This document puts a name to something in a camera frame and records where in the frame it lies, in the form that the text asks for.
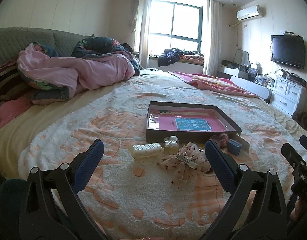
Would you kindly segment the person right hand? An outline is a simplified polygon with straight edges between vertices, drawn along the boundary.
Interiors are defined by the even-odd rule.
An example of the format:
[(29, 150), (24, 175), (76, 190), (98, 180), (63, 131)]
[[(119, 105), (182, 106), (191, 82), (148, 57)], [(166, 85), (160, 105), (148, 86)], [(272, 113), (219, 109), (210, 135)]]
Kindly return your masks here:
[(292, 212), (290, 214), (291, 220), (297, 221), (301, 212), (302, 212), (302, 200), (301, 200), (300, 197), (297, 197), (295, 205), (294, 205), (294, 209), (292, 210)]

